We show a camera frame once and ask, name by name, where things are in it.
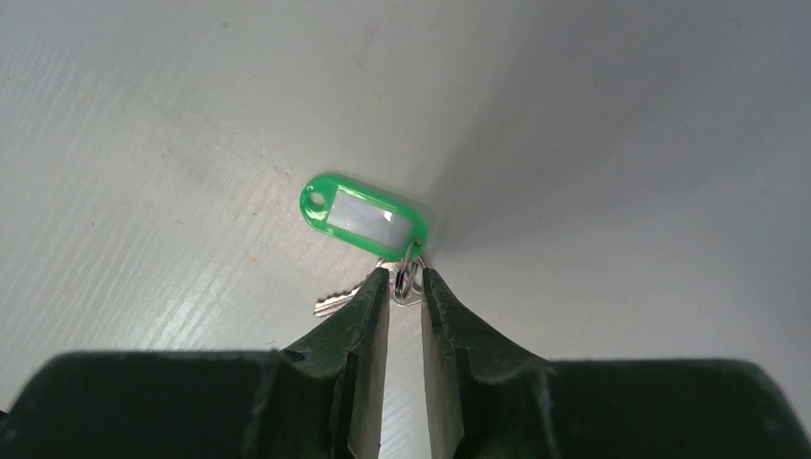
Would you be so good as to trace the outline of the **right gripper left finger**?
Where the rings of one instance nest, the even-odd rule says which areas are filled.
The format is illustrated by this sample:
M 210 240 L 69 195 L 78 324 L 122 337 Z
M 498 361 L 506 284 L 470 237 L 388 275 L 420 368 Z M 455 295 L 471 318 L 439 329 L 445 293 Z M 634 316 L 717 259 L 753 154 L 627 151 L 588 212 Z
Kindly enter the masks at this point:
M 5 458 L 375 458 L 389 273 L 282 349 L 54 357 L 1 422 Z

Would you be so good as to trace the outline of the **key with green tag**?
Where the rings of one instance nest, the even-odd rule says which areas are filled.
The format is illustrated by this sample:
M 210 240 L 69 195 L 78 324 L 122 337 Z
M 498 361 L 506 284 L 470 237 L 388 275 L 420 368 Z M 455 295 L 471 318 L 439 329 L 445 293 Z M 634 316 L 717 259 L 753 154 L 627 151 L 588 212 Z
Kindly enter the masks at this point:
M 299 210 L 312 229 L 374 255 L 375 267 L 388 271 L 389 297 L 396 305 L 422 302 L 429 226 L 418 208 L 348 177 L 323 174 L 301 190 Z

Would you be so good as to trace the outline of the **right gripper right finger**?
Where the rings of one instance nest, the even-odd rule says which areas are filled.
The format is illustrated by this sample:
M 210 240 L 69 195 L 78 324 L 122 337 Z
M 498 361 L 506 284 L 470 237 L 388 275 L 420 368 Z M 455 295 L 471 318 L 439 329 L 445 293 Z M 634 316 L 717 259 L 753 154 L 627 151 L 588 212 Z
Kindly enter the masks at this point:
M 742 360 L 548 361 L 423 273 L 435 458 L 806 458 L 776 383 Z

